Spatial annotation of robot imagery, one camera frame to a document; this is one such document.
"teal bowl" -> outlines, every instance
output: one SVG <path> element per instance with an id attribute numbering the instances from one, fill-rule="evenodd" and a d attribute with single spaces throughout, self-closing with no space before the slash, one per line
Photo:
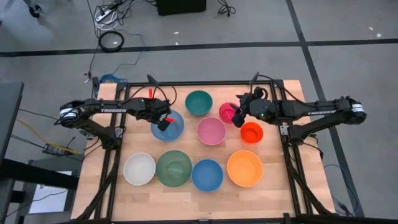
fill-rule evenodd
<path id="1" fill-rule="evenodd" d="M 213 106 L 210 94 L 202 90 L 191 92 L 185 99 L 185 107 L 193 115 L 205 115 Z"/>

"green bowl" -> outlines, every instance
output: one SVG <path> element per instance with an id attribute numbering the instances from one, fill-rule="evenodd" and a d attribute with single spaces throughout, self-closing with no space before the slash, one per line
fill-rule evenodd
<path id="1" fill-rule="evenodd" d="M 160 182 L 168 187 L 179 187 L 189 180 L 192 163 L 182 151 L 169 151 L 156 163 L 156 175 Z"/>
<path id="2" fill-rule="evenodd" d="M 205 115 L 213 106 L 213 99 L 205 91 L 197 90 L 191 92 L 185 99 L 185 106 L 193 115 Z"/>

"white bowl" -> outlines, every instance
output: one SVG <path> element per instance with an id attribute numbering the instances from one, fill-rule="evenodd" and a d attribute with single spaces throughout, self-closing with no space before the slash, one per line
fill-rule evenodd
<path id="1" fill-rule="evenodd" d="M 135 186 L 148 183 L 155 175 L 155 160 L 140 152 L 132 155 L 124 164 L 123 174 L 126 181 Z"/>

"black box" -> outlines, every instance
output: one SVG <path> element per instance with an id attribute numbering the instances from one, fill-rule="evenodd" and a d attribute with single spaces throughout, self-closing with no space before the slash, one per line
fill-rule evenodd
<path id="1" fill-rule="evenodd" d="M 206 0 L 156 0 L 157 13 L 160 16 L 206 10 Z"/>

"white paper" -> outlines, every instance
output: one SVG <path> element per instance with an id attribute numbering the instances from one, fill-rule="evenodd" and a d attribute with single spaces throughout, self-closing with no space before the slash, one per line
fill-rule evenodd
<path id="1" fill-rule="evenodd" d="M 72 175 L 72 171 L 58 171 L 61 174 Z M 33 200 L 42 199 L 50 194 L 57 194 L 64 192 L 66 189 L 58 187 L 48 187 L 44 185 L 37 185 Z M 63 212 L 65 202 L 67 201 L 68 191 L 62 194 L 51 195 L 38 202 L 33 202 L 30 206 L 29 214 L 48 213 L 48 212 Z"/>

